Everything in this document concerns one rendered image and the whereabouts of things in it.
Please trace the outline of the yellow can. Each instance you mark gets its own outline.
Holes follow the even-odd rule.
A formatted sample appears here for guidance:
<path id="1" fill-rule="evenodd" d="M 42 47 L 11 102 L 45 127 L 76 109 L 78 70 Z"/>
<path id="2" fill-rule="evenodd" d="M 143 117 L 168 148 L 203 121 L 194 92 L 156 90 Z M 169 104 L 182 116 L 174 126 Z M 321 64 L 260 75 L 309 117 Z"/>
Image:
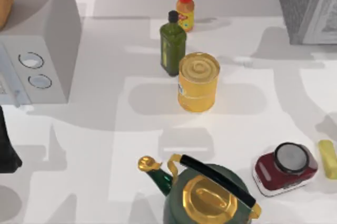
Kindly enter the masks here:
<path id="1" fill-rule="evenodd" d="M 184 56 L 179 63 L 178 102 L 189 111 L 201 113 L 215 103 L 220 65 L 203 52 Z"/>

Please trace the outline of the green bottle with black cap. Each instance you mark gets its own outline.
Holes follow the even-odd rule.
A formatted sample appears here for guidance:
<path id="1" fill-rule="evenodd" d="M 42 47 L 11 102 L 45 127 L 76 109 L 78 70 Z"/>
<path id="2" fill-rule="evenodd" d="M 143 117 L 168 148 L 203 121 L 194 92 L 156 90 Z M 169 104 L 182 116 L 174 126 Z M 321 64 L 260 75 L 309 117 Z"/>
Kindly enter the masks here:
<path id="1" fill-rule="evenodd" d="M 169 11 L 168 22 L 160 27 L 161 66 L 169 76 L 179 74 L 179 63 L 186 52 L 186 39 L 186 32 L 179 25 L 179 13 Z"/>

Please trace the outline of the orange bottle with red cap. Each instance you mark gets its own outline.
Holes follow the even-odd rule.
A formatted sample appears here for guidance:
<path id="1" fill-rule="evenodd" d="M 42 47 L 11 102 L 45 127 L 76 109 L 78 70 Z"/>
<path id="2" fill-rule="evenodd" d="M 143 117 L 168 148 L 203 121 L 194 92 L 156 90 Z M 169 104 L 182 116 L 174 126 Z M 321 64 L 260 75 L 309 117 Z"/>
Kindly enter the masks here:
<path id="1" fill-rule="evenodd" d="M 186 32 L 194 27 L 194 7 L 193 0 L 177 0 L 176 2 L 176 10 L 179 14 L 178 23 Z"/>

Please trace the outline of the green and gold kettle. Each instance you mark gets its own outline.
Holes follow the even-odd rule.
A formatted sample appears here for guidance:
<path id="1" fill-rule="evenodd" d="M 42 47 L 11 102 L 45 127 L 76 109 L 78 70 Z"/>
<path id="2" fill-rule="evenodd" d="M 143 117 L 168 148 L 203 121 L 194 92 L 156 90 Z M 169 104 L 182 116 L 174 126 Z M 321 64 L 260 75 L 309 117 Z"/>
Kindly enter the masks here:
<path id="1" fill-rule="evenodd" d="M 165 195 L 163 224 L 251 224 L 261 207 L 231 170 L 205 164 L 186 154 L 173 154 L 169 172 L 153 157 L 143 156 L 138 168 Z"/>

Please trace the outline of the microwave knob with blue centre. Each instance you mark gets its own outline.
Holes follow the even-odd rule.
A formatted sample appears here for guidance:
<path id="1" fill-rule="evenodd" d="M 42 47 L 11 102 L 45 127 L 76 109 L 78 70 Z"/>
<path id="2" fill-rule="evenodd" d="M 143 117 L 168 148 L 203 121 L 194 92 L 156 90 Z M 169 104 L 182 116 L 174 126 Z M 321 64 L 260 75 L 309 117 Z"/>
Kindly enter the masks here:
<path id="1" fill-rule="evenodd" d="M 37 89 L 48 89 L 52 86 L 52 80 L 44 74 L 29 76 L 28 82 Z"/>

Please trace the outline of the dark red jar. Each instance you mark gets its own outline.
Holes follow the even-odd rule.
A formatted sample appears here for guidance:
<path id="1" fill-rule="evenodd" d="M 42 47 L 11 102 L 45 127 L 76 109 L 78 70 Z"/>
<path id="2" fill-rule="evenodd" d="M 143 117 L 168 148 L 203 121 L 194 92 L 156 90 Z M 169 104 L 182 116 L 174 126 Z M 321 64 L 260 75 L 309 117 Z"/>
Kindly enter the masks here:
<path id="1" fill-rule="evenodd" d="M 317 171 L 317 161 L 306 146 L 283 142 L 257 159 L 252 176 L 260 193 L 273 197 L 308 184 Z"/>

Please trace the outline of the microwave knob with white centre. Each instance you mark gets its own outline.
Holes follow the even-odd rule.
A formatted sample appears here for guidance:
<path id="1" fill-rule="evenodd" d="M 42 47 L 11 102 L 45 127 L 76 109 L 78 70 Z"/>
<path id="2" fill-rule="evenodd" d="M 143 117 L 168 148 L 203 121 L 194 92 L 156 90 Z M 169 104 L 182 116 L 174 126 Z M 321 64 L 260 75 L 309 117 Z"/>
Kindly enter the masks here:
<path id="1" fill-rule="evenodd" d="M 29 69 L 38 69 L 44 65 L 44 59 L 34 52 L 27 52 L 18 55 L 19 62 Z"/>

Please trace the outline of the pale microwave oven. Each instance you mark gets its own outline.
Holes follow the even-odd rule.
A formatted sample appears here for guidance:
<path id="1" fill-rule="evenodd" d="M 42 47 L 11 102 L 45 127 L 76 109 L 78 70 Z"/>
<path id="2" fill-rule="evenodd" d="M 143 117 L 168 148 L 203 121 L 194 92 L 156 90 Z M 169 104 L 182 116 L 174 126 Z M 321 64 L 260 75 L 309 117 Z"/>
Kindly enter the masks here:
<path id="1" fill-rule="evenodd" d="M 0 105 L 58 104 L 68 101 L 81 39 L 75 0 L 14 0 L 0 30 Z M 39 54 L 44 65 L 23 66 L 18 55 Z M 37 89 L 29 76 L 44 74 L 48 89 Z"/>

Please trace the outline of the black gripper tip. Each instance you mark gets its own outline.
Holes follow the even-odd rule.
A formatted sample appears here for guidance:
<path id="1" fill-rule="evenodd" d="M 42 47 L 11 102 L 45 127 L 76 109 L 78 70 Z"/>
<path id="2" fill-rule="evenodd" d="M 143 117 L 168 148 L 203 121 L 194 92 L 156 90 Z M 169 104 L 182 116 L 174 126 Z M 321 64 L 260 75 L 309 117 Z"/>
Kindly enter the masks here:
<path id="1" fill-rule="evenodd" d="M 9 139 L 3 109 L 0 106 L 0 174 L 14 173 L 22 164 Z"/>

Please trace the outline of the yellow butter stick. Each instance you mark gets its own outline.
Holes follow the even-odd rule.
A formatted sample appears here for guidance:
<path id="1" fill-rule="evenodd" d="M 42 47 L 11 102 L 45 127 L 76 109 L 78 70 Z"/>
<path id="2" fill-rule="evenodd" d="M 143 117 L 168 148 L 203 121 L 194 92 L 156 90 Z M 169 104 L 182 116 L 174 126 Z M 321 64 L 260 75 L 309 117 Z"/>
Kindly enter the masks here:
<path id="1" fill-rule="evenodd" d="M 337 180 L 337 154 L 334 144 L 330 140 L 320 140 L 318 148 L 326 177 L 331 180 Z"/>

